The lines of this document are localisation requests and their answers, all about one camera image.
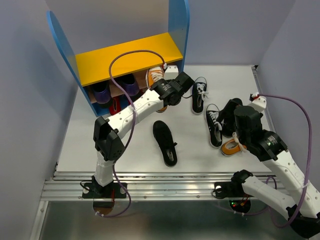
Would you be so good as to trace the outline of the orange sneaker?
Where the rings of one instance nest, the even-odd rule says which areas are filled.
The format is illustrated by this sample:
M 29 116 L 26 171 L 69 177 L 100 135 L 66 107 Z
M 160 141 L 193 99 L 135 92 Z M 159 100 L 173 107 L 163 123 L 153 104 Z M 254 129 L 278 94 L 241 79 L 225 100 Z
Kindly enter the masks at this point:
M 247 152 L 247 147 L 240 143 L 237 133 L 234 132 L 232 134 L 232 139 L 225 142 L 221 146 L 220 151 L 224 156 L 230 157 L 240 152 Z
M 160 66 L 149 68 L 146 71 L 145 82 L 148 89 L 157 81 L 164 78 L 164 70 Z

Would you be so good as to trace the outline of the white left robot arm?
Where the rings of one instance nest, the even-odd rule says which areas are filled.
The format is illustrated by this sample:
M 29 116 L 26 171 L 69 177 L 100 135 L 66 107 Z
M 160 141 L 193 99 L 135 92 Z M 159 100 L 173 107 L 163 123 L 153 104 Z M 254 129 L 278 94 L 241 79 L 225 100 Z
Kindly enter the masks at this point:
M 114 165 L 126 150 L 122 139 L 136 124 L 165 106 L 176 106 L 193 86 L 185 72 L 171 80 L 155 82 L 133 104 L 108 118 L 94 122 L 93 141 L 97 152 L 96 168 L 91 180 L 82 184 L 84 199 L 125 199 L 127 183 L 114 180 Z

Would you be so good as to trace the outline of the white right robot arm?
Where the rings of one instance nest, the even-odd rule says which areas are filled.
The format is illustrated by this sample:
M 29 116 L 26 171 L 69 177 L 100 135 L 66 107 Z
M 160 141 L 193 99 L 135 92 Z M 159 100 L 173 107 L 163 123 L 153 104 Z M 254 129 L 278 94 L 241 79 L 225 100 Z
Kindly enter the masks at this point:
M 261 116 L 251 106 L 234 110 L 239 142 L 272 171 L 288 194 L 243 169 L 234 173 L 228 182 L 216 182 L 213 196 L 218 199 L 256 197 L 288 220 L 298 235 L 309 239 L 320 232 L 320 192 L 306 179 L 284 141 L 275 132 L 263 129 Z

